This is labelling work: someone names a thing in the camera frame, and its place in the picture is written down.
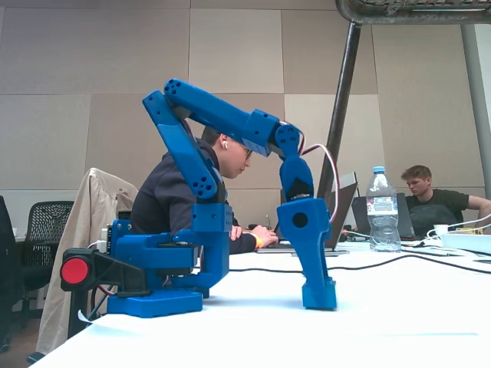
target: floor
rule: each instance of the floor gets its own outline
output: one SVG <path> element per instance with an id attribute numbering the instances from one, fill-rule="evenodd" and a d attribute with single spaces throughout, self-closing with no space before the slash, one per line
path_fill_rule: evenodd
<path id="1" fill-rule="evenodd" d="M 36 351 L 40 319 L 29 320 L 24 330 L 17 329 L 10 342 L 10 350 L 0 354 L 1 368 L 27 368 L 26 358 Z"/>

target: plastic bottle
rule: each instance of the plastic bottle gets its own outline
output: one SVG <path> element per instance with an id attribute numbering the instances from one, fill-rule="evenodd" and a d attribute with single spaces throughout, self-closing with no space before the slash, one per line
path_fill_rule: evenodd
<path id="1" fill-rule="evenodd" d="M 383 166 L 374 167 L 374 175 L 368 184 L 367 213 L 371 227 L 370 249 L 399 252 L 397 192 L 385 176 Z"/>

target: black t-shirt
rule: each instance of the black t-shirt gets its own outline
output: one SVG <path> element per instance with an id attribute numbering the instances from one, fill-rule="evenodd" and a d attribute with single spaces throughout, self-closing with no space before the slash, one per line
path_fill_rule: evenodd
<path id="1" fill-rule="evenodd" d="M 433 196 L 427 202 L 420 202 L 415 195 L 406 197 L 406 202 L 409 210 L 417 205 L 444 205 L 453 213 L 458 222 L 463 222 L 462 211 L 467 208 L 469 195 L 453 190 L 433 189 Z"/>

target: beige wall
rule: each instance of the beige wall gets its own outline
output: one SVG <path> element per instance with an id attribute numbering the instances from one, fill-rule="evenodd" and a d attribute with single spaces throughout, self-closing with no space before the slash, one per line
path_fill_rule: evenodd
<path id="1" fill-rule="evenodd" d="M 348 23 L 320 0 L 0 0 L 0 194 L 16 213 L 74 196 L 98 167 L 140 186 L 165 153 L 141 100 L 171 77 L 325 143 Z M 460 29 L 363 27 L 339 156 L 364 192 L 427 164 L 483 192 Z M 196 132 L 202 127 L 193 126 Z M 320 152 L 306 157 L 316 182 Z M 279 160 L 227 180 L 243 225 L 276 222 Z"/>

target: hand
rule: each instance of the hand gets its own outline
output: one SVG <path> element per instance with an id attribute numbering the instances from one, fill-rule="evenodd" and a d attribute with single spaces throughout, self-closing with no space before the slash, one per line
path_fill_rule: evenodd
<path id="1" fill-rule="evenodd" d="M 278 236 L 276 236 L 275 232 L 268 230 L 264 226 L 256 226 L 251 233 L 261 238 L 262 247 L 267 247 L 268 245 L 278 242 Z"/>
<path id="2" fill-rule="evenodd" d="M 232 231 L 230 232 L 230 240 L 236 240 L 242 235 L 242 228 L 240 226 L 232 226 Z"/>

